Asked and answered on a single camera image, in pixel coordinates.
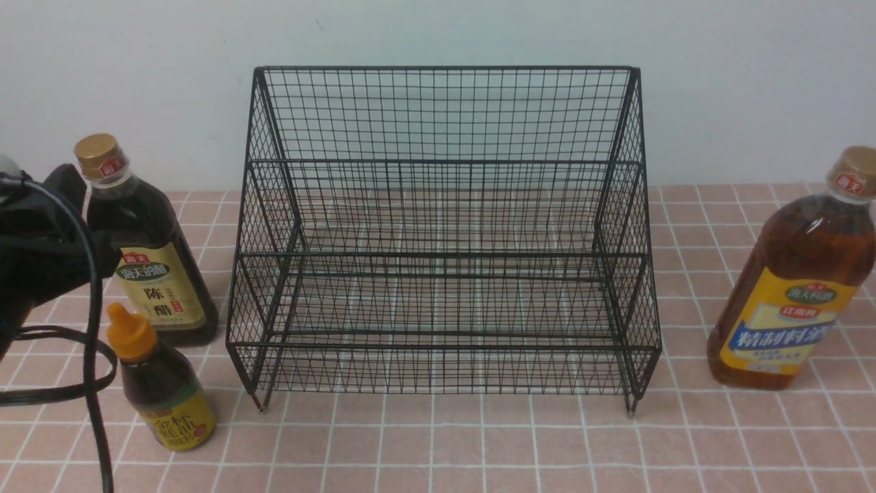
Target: dark vinegar bottle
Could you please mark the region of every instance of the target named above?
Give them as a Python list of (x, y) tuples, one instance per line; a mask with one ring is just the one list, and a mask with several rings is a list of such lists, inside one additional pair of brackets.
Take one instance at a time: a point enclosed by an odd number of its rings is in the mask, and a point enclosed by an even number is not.
[(850, 147), (825, 195), (782, 207), (764, 224), (709, 336), (715, 380), (785, 389), (870, 274), (876, 237), (876, 149)]
[(122, 251), (116, 277), (137, 312), (166, 344), (208, 344), (219, 314), (170, 200), (131, 172), (112, 135), (88, 136), (74, 152), (91, 182), (88, 226)]

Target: white wall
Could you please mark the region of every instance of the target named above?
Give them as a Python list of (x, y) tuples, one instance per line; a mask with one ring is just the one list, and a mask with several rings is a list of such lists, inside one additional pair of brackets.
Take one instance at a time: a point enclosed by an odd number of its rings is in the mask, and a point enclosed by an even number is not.
[(266, 64), (639, 66), (654, 183), (876, 146), (873, 0), (0, 0), (0, 152), (43, 177), (112, 132), (164, 189), (237, 188)]

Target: black power cord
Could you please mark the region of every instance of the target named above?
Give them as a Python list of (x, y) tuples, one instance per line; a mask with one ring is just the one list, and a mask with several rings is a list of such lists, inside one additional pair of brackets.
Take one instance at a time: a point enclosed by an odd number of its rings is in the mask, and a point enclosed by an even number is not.
[[(59, 196), (42, 184), (31, 180), (29, 177), (12, 177), (0, 173), (0, 186), (10, 189), (29, 189), (55, 203), (73, 221), (76, 233), (82, 238), (85, 246), (86, 260), (90, 272), (90, 302), (88, 305), (88, 325), (85, 333), (58, 327), (43, 325), (30, 327), (19, 331), (16, 339), (33, 340), (60, 337), (85, 345), (82, 356), (82, 383), (60, 387), (57, 389), (15, 390), (0, 393), (0, 407), (26, 404), (48, 404), (85, 397), (88, 408), (88, 417), (91, 428), (95, 434), (97, 444), (97, 460), (100, 461), (103, 493), (113, 492), (112, 458), (110, 456), (110, 444), (107, 441), (106, 429), (103, 427), (100, 402), (97, 400), (97, 392), (105, 389), (116, 377), (117, 358), (112, 349), (98, 340), (97, 333), (101, 321), (101, 309), (103, 303), (103, 285), (99, 269), (97, 267), (97, 254), (94, 239), (88, 231), (88, 226), (81, 215), (75, 212), (75, 207), (63, 196)], [(107, 357), (112, 369), (110, 372), (97, 380), (95, 375), (96, 358), (98, 351)]]

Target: black wire rack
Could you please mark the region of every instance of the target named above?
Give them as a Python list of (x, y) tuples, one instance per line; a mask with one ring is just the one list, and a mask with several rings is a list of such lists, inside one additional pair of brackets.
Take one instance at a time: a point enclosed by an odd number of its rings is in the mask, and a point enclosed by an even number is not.
[(227, 346), (274, 390), (612, 393), (661, 353), (639, 70), (263, 67)]

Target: red logo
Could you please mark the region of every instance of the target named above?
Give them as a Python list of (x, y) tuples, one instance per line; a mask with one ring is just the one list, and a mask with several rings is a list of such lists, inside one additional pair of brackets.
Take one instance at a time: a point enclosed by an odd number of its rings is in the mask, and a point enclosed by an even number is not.
[(101, 165), (100, 169), (101, 169), (101, 175), (104, 178), (109, 178), (109, 177), (113, 176), (114, 174), (116, 174), (119, 171), (122, 171), (124, 169), (124, 161), (122, 161), (120, 158), (115, 157), (115, 158), (112, 158), (110, 160), (106, 160)]
[(815, 318), (821, 313), (821, 310), (812, 308), (811, 306), (800, 306), (797, 304), (788, 304), (779, 310), (779, 314), (785, 318), (793, 318), (795, 320), (808, 320)]
[(851, 173), (840, 173), (834, 183), (852, 195), (857, 195), (864, 189), (864, 182)]
[(122, 257), (122, 260), (124, 260), (124, 263), (127, 265), (149, 263), (149, 257), (144, 254), (135, 254), (134, 252), (125, 254), (124, 257)]

